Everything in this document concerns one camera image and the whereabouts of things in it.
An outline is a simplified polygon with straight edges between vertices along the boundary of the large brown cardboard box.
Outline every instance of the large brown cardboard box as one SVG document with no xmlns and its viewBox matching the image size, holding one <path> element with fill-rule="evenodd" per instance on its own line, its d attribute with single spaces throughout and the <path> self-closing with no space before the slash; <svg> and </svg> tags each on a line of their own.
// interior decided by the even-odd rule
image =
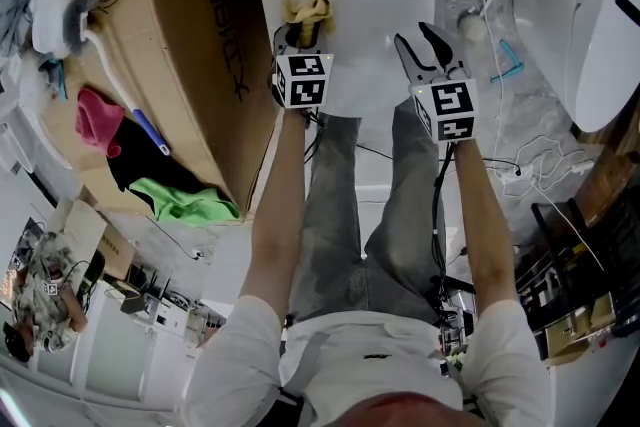
<svg viewBox="0 0 640 427">
<path fill-rule="evenodd" d="M 246 214 L 276 117 L 261 0 L 105 0 L 90 26 L 173 158 Z M 54 101 L 45 117 L 54 143 L 101 208 L 150 215 L 146 203 L 118 190 L 106 157 L 75 133 L 82 86 L 121 103 L 94 49 L 67 59 L 65 73 L 69 100 Z"/>
</svg>

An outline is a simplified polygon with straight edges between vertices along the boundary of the person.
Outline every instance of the person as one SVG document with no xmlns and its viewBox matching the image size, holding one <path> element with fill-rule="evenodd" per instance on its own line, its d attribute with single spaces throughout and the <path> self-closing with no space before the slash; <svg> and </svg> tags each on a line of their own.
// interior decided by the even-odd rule
<svg viewBox="0 0 640 427">
<path fill-rule="evenodd" d="M 453 371 L 442 375 L 438 314 L 425 299 L 439 275 L 431 255 L 437 146 L 411 99 L 395 108 L 391 194 L 363 260 L 359 120 L 322 120 L 305 209 L 305 123 L 284 113 L 244 285 L 198 359 L 186 424 L 550 425 L 549 375 L 518 302 L 509 230 L 475 141 L 457 144 L 455 164 L 479 320 L 453 379 Z M 293 326 L 280 357 L 288 314 Z M 484 419 L 463 410 L 463 388 Z"/>
<path fill-rule="evenodd" d="M 71 288 L 74 275 L 86 268 L 76 265 L 62 236 L 43 235 L 29 265 L 13 281 L 11 310 L 15 322 L 5 322 L 3 331 L 9 353 L 27 363 L 35 347 L 56 352 L 68 347 L 87 326 L 87 317 Z M 58 285 L 49 295 L 44 284 Z"/>
</svg>

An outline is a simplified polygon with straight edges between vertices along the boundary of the person in camouflage shirt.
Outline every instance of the person in camouflage shirt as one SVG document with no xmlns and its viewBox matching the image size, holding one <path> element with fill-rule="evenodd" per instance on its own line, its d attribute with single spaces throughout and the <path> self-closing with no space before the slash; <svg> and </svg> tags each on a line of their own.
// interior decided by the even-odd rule
<svg viewBox="0 0 640 427">
<path fill-rule="evenodd" d="M 69 346 L 87 325 L 71 287 L 77 275 L 86 271 L 86 265 L 75 265 L 63 237 L 45 233 L 31 262 L 13 282 L 16 322 L 13 326 L 5 323 L 5 343 L 11 355 L 23 363 L 33 356 L 36 346 L 47 352 Z M 45 283 L 56 283 L 58 294 L 47 294 Z"/>
</svg>

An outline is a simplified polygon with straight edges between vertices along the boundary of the pink cloth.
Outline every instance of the pink cloth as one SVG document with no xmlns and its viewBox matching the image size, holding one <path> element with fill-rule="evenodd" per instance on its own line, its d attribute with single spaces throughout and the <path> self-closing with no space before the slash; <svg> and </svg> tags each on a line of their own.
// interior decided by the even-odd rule
<svg viewBox="0 0 640 427">
<path fill-rule="evenodd" d="M 120 105 L 105 102 L 92 89 L 84 87 L 78 93 L 76 132 L 84 143 L 100 148 L 109 158 L 117 157 L 122 151 L 113 137 L 123 117 L 124 109 Z"/>
</svg>

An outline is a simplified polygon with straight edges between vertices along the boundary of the black cap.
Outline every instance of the black cap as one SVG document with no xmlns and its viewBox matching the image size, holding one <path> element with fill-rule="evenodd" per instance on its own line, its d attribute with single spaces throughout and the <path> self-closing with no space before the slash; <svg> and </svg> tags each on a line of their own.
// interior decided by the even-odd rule
<svg viewBox="0 0 640 427">
<path fill-rule="evenodd" d="M 27 363 L 31 359 L 31 355 L 27 352 L 27 346 L 20 331 L 10 326 L 6 322 L 2 329 L 4 331 L 4 343 L 9 349 L 9 354 L 22 363 Z"/>
</svg>

